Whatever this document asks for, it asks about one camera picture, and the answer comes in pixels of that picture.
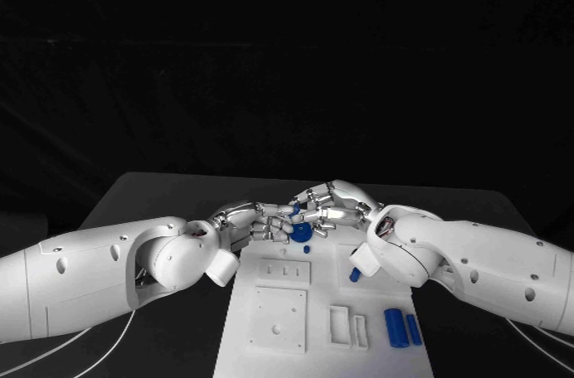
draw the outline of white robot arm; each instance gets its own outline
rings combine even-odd
[[[249,240],[288,243],[291,212],[240,201],[207,220],[168,216],[79,230],[2,257],[0,343],[77,332],[188,288],[203,273],[224,286],[239,267],[232,251]]]
[[[348,259],[367,277],[381,268],[412,287],[432,279],[454,297],[495,315],[574,335],[568,250],[523,233],[442,221],[407,206],[383,206],[343,181],[308,189],[295,202],[306,203],[306,211],[291,222],[311,222],[319,236],[328,222],[366,231],[367,241]]]

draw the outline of hole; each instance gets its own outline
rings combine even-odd
[[[523,292],[523,296],[529,302],[534,300],[534,290],[531,288],[526,288],[526,291]]]
[[[478,272],[475,270],[469,272],[469,281],[472,282],[472,284],[475,284],[475,282],[478,281]]]
[[[109,247],[110,258],[116,261],[119,259],[119,247],[113,244]]]
[[[67,259],[66,259],[66,257],[57,259],[56,269],[57,269],[58,274],[63,274],[63,272],[66,272],[66,269],[67,269]]]

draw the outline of black background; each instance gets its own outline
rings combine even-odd
[[[475,188],[574,250],[572,16],[570,0],[0,0],[1,208],[73,230],[133,171]]]

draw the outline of gray table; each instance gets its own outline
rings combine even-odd
[[[80,228],[159,216],[206,219],[230,201],[286,203],[317,184],[131,172],[116,180]],[[358,186],[384,204],[415,206],[444,220],[477,221],[531,234],[511,203],[495,191]],[[210,377],[232,287],[233,281],[220,288],[203,276],[187,290],[141,308],[118,347],[83,376]],[[566,376],[566,371],[534,351],[506,321],[459,302],[436,283],[429,281],[413,288],[412,298],[435,377]],[[12,376],[74,376],[107,351],[128,318],[126,314],[93,327],[70,346]],[[71,336],[5,344],[5,348],[0,347],[0,371],[30,360]]]

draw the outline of robotic hand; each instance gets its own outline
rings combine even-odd
[[[428,211],[379,204],[350,183],[332,181],[299,193],[306,205],[291,223],[318,236],[347,225],[367,241],[348,259],[370,277],[381,268],[410,287],[436,281],[455,298],[495,315],[574,335],[572,253],[523,233],[469,221],[442,221]]]
[[[250,240],[288,243],[292,211],[240,201],[207,220],[167,216],[77,230],[2,257],[0,343],[77,332],[188,288],[203,273],[224,286],[233,251]]]

